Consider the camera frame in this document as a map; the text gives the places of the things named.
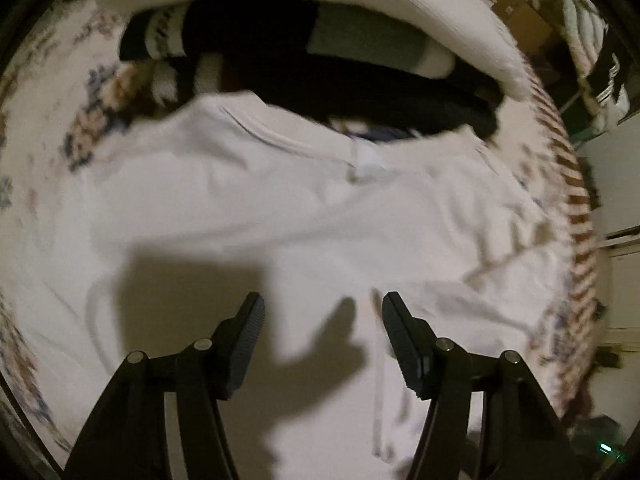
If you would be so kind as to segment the white t-shirt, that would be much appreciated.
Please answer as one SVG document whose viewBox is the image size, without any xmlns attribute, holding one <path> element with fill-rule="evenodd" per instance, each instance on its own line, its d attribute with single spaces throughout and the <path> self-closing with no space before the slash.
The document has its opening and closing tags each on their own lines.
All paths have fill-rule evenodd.
<svg viewBox="0 0 640 480">
<path fill-rule="evenodd" d="M 384 335 L 383 295 L 471 351 L 525 351 L 569 258 L 561 200 L 534 200 L 469 128 L 374 144 L 240 93 L 61 171 L 9 295 L 72 440 L 128 352 L 180 351 L 260 292 L 265 326 L 222 410 L 241 476 L 395 479 L 425 408 Z"/>
</svg>

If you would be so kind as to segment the brown checkered blanket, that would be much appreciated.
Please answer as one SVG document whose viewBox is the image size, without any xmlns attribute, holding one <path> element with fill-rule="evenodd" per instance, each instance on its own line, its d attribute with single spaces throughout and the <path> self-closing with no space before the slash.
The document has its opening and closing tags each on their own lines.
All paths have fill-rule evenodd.
<svg viewBox="0 0 640 480">
<path fill-rule="evenodd" d="M 560 114 L 533 67 L 529 63 L 525 67 L 536 121 L 548 138 L 555 172 L 561 178 L 562 211 L 568 222 L 572 250 L 567 305 L 555 315 L 560 326 L 551 339 L 552 349 L 559 355 L 547 360 L 549 365 L 556 366 L 556 385 L 551 388 L 549 398 L 555 411 L 564 415 L 587 375 L 597 339 L 597 237 L 591 221 L 589 194 Z"/>
</svg>

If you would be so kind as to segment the floral bed blanket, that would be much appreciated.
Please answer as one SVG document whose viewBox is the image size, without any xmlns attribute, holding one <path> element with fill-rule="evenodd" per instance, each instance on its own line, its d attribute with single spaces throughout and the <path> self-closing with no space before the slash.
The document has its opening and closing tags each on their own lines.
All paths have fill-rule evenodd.
<svg viewBox="0 0 640 480">
<path fill-rule="evenodd" d="M 144 122 L 159 122 L 201 96 L 250 93 L 267 104 L 253 92 L 207 88 L 175 110 L 165 110 L 154 102 L 152 66 L 123 63 L 117 57 L 124 26 L 122 18 L 99 11 L 93 0 L 63 4 L 37 24 L 1 78 L 1 370 L 60 464 L 66 463 L 78 436 L 67 439 L 55 425 L 38 382 L 38 359 L 18 326 L 9 295 L 14 259 L 40 196 L 61 171 L 77 172 L 94 162 L 104 142 L 123 138 Z M 299 117 L 368 141 L 366 128 L 358 122 Z M 497 132 L 481 141 L 511 168 L 534 200 L 562 202 L 561 178 L 548 138 L 536 121 L 534 102 L 506 99 L 497 118 Z M 436 136 L 464 127 L 473 132 L 460 126 Z M 408 138 L 388 143 L 427 138 L 434 136 L 410 131 Z M 559 355 L 551 339 L 560 326 L 555 315 L 567 305 L 569 276 L 570 259 L 564 296 L 546 312 L 541 328 L 521 351 L 548 398 L 556 385 L 556 366 L 547 360 Z"/>
</svg>

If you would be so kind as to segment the cardboard box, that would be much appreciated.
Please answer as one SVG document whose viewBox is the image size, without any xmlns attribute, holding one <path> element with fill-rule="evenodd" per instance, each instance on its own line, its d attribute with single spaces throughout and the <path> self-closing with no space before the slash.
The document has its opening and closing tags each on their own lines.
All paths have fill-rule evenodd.
<svg viewBox="0 0 640 480">
<path fill-rule="evenodd" d="M 553 28 L 526 0 L 495 0 L 491 10 L 506 24 L 520 50 L 535 56 L 553 38 Z"/>
</svg>

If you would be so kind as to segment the black patterned folded garment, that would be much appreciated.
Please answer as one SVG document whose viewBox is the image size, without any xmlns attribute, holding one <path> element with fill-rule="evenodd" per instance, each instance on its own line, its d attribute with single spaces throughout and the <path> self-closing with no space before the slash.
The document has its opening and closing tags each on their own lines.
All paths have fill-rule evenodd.
<svg viewBox="0 0 640 480">
<path fill-rule="evenodd" d="M 498 82 L 403 21 L 317 0 L 193 0 L 134 14 L 124 62 L 154 60 L 176 100 L 250 90 L 317 122 L 363 119 L 373 137 L 498 130 Z"/>
</svg>

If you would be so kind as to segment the white puffer jacket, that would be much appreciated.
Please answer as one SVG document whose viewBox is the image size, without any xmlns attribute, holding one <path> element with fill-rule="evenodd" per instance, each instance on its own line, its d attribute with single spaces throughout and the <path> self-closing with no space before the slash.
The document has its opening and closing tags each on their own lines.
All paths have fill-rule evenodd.
<svg viewBox="0 0 640 480">
<path fill-rule="evenodd" d="M 574 64 L 579 95 L 602 129 L 629 112 L 628 56 L 590 0 L 540 0 L 539 12 L 562 37 Z"/>
</svg>

